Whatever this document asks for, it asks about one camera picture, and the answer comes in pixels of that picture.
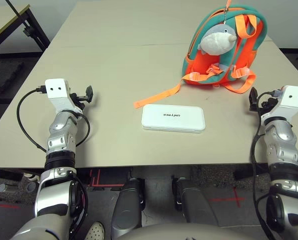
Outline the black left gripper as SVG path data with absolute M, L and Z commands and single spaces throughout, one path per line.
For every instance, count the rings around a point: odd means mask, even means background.
M 76 93 L 71 93 L 69 96 L 73 101 L 74 105 L 83 111 L 85 108 L 85 104 L 83 103 L 83 101 L 88 103 L 92 101 L 92 98 L 93 98 L 92 86 L 89 85 L 86 88 L 86 95 L 84 96 L 78 96 Z

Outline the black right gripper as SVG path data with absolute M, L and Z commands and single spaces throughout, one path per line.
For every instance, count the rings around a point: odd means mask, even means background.
M 257 111 L 257 99 L 258 99 L 258 92 L 255 87 L 251 88 L 250 94 L 249 94 L 249 111 L 256 112 Z M 268 98 L 267 101 L 264 101 L 261 103 L 261 106 L 258 107 L 258 115 L 262 116 L 266 113 L 269 113 L 275 106 L 277 105 L 277 99 L 276 98 Z

